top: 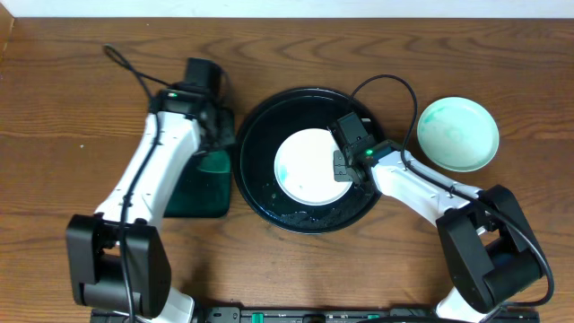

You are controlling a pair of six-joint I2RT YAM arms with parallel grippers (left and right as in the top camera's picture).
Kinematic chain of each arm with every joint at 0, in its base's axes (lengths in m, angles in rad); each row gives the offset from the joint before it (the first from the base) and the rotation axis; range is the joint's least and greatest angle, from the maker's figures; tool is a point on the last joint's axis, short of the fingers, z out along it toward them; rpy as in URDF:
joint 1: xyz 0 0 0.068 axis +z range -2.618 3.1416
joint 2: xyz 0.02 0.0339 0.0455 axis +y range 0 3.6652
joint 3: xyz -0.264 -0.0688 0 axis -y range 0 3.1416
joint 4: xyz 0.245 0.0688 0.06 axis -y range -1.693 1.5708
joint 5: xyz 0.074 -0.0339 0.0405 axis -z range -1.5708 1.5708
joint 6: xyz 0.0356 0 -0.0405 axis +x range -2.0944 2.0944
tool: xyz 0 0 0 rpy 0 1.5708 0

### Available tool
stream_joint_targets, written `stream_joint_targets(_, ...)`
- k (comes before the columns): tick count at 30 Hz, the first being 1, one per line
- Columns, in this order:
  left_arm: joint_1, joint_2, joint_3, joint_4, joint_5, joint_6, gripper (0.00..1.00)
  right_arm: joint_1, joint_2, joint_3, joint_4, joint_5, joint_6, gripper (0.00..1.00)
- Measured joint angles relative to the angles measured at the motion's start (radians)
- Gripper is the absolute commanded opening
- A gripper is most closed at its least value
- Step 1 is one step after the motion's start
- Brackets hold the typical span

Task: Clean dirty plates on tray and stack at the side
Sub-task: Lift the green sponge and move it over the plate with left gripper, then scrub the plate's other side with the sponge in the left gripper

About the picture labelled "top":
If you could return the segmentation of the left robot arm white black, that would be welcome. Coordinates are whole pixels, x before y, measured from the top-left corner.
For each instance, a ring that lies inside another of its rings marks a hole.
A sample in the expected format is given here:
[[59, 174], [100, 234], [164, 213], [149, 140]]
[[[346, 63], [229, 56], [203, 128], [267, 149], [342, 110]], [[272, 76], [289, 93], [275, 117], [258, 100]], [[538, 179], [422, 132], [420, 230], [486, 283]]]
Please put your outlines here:
[[190, 158], [233, 134], [217, 85], [173, 83], [150, 101], [139, 145], [92, 215], [65, 230], [74, 301], [127, 322], [189, 322], [194, 300], [171, 284], [162, 220]]

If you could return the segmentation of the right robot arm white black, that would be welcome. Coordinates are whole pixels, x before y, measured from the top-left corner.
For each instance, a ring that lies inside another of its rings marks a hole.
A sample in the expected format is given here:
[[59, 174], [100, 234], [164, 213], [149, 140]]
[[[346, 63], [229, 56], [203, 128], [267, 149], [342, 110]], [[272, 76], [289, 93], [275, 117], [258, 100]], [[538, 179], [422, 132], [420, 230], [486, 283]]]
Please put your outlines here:
[[433, 224], [454, 285], [436, 307], [441, 319], [487, 322], [511, 297], [552, 271], [515, 196], [497, 185], [455, 182], [393, 141], [336, 135], [335, 179], [369, 183]]

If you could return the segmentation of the green and yellow sponge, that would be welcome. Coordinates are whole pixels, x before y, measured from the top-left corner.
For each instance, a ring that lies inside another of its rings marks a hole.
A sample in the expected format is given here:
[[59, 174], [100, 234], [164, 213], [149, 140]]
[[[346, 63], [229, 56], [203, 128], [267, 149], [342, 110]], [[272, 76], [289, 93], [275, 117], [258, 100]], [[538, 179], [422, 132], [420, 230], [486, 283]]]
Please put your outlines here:
[[208, 173], [230, 173], [230, 156], [225, 150], [209, 152], [202, 157], [197, 168], [202, 172]]

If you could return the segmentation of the white plate with green stain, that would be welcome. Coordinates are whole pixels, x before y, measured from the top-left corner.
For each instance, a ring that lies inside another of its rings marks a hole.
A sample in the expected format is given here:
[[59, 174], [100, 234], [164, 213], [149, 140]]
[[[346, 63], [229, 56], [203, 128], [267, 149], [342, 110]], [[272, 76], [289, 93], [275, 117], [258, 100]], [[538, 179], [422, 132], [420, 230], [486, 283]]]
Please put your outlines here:
[[304, 205], [321, 206], [339, 200], [352, 183], [335, 181], [333, 161], [338, 151], [325, 129], [303, 129], [287, 137], [274, 157], [274, 175], [282, 191]]

